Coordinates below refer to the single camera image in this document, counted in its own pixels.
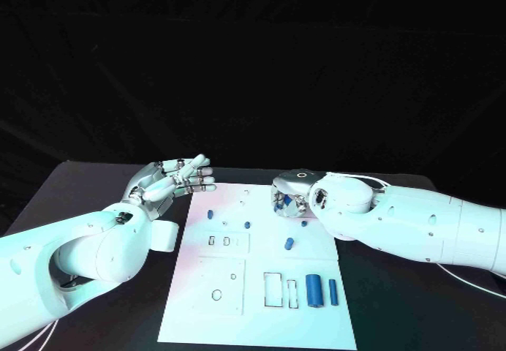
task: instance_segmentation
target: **blue object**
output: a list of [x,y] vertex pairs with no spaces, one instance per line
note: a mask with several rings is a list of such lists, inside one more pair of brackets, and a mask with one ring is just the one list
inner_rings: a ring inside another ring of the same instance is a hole
[[293,239],[292,239],[292,238],[288,239],[288,244],[285,245],[285,248],[286,248],[288,250],[292,250],[292,249],[293,249]]
[[324,307],[322,278],[318,274],[306,276],[306,290],[309,291],[309,306]]
[[289,206],[289,204],[292,203],[293,199],[290,198],[290,196],[286,195],[283,201],[285,201],[285,204]]
[[329,280],[329,287],[331,287],[331,304],[334,306],[338,306],[338,286],[337,286],[335,279]]

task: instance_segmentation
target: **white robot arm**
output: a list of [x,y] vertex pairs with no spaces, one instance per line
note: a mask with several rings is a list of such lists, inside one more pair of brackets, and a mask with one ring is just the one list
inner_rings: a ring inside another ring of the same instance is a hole
[[[151,249],[174,251],[179,226],[158,218],[175,197],[217,189],[210,163],[204,155],[151,163],[120,203],[0,238],[0,348],[126,282]],[[80,277],[68,284],[50,272],[53,260]]]
[[506,274],[506,213],[423,189],[371,188],[360,175],[293,170],[275,179],[282,216],[312,211],[328,232],[410,260]]

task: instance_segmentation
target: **black curtain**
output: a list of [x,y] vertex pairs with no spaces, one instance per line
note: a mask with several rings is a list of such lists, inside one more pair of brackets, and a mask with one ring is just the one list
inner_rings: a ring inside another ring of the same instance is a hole
[[201,152],[424,174],[506,206],[499,4],[12,1],[0,18],[6,223],[66,160]]

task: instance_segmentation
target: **black table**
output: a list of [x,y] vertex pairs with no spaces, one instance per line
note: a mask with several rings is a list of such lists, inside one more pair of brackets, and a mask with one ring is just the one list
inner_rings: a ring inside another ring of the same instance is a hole
[[[120,200],[129,179],[142,167],[63,163],[8,234],[106,208]],[[280,172],[217,168],[215,176],[223,183],[272,184]],[[373,176],[393,185],[436,190],[430,179],[420,175]],[[181,197],[164,216],[181,226],[175,252],[151,252],[138,276],[61,319],[45,350],[266,350],[264,347],[156,341],[190,206],[191,196]],[[337,241],[337,245],[361,351],[506,348],[504,298],[463,284],[435,264],[404,260],[358,241]],[[450,269],[501,293],[491,273],[475,268],[450,266]],[[5,351],[18,350],[32,337],[18,341]]]

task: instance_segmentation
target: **white paper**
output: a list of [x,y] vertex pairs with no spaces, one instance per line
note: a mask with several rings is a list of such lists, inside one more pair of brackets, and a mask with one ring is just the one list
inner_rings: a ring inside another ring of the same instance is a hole
[[[208,210],[214,210],[213,219]],[[303,219],[276,215],[270,186],[218,184],[215,192],[194,194],[159,342],[357,350],[335,238],[318,219],[305,220],[309,225],[302,227]],[[289,237],[292,250],[285,249]],[[214,263],[204,268],[207,260]],[[237,274],[236,280],[243,281],[224,280],[240,262],[244,276]],[[266,307],[266,272],[282,274],[283,307]],[[322,276],[319,309],[308,304],[308,274]],[[290,279],[296,280],[299,309],[289,308]],[[338,283],[338,306],[331,305],[329,279]],[[220,289],[223,297],[214,301],[211,292]]]

